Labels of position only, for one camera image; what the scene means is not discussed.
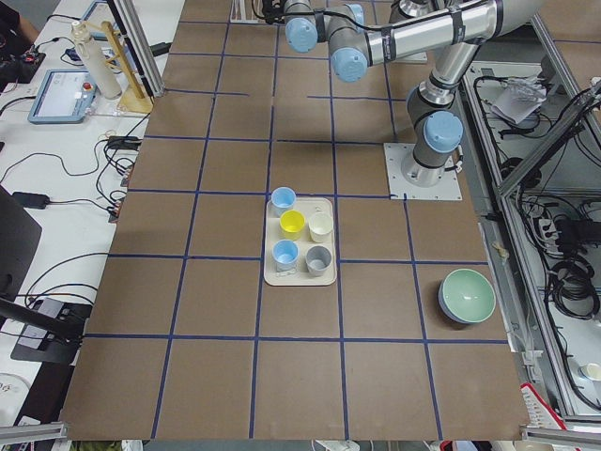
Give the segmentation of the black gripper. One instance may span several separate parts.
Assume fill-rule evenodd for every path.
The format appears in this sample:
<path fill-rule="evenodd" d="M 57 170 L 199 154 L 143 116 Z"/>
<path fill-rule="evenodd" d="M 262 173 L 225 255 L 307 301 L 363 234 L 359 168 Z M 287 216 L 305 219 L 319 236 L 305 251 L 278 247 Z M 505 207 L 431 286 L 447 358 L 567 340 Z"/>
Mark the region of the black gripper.
<path fill-rule="evenodd" d="M 262 0 L 262 14 L 266 23 L 283 23 L 284 6 L 280 0 Z"/>

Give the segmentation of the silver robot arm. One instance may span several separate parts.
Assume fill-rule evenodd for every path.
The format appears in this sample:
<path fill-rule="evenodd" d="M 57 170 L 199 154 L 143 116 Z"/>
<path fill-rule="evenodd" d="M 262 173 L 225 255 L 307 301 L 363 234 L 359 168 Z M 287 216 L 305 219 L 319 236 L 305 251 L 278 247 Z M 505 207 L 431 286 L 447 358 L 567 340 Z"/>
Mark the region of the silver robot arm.
<path fill-rule="evenodd" d="M 262 1 L 256 18 L 285 29 L 288 46 L 306 54 L 318 44 L 328 47 L 332 71 L 339 80 L 355 83 L 368 69 L 400 60 L 437 54 L 433 68 L 415 87 L 419 111 L 450 107 L 456 88 L 479 48 L 529 21 L 539 1 L 394 1 L 388 22 L 369 25 L 357 3 L 316 8 L 309 1 Z"/>
<path fill-rule="evenodd" d="M 435 10 L 431 0 L 399 0 L 399 13 L 409 19 L 422 17 Z"/>

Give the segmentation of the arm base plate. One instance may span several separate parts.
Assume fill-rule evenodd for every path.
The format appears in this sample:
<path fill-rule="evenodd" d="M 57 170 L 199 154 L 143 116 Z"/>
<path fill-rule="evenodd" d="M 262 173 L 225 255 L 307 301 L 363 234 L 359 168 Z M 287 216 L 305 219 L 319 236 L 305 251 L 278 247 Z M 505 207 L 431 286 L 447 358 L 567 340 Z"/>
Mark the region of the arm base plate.
<path fill-rule="evenodd" d="M 419 166 L 413 159 L 412 143 L 385 143 L 384 154 L 390 198 L 399 200 L 461 201 L 452 153 L 437 169 Z"/>

